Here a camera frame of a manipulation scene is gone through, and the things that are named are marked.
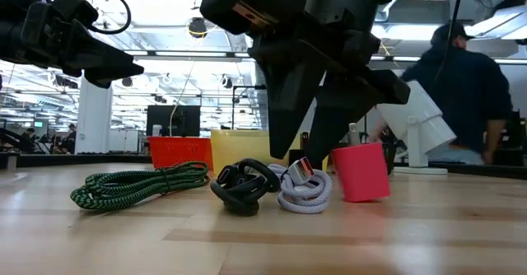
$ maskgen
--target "green braided cable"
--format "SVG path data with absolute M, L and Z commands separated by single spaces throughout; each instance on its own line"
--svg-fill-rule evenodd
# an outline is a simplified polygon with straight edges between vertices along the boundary
M 155 194 L 207 185 L 208 165 L 191 161 L 154 171 L 99 173 L 86 178 L 70 198 L 84 209 L 101 211 L 130 207 Z

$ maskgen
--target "white base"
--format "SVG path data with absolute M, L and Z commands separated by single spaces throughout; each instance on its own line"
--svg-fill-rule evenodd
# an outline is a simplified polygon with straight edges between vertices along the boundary
M 448 175 L 448 170 L 443 168 L 394 167 L 394 173 L 413 175 Z

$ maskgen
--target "orange bin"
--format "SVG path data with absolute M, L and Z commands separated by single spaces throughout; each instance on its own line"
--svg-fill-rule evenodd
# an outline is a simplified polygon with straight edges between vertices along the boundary
M 149 137 L 152 163 L 156 169 L 187 161 L 203 161 L 213 170 L 210 138 Z

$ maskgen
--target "red cup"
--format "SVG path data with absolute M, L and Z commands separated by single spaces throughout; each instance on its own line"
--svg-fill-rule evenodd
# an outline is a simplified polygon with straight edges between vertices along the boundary
M 388 173 L 381 143 L 338 148 L 333 163 L 346 202 L 364 202 L 389 196 Z

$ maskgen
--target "white braided cable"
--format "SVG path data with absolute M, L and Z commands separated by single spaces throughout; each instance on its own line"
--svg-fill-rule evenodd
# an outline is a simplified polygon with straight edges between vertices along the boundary
M 271 164 L 269 169 L 282 181 L 282 191 L 278 194 L 278 202 L 283 209 L 302 214 L 316 214 L 324 211 L 329 205 L 329 195 L 333 188 L 333 181 L 328 174 L 321 170 L 314 170 L 311 180 L 318 183 L 307 183 L 295 186 L 287 168 Z

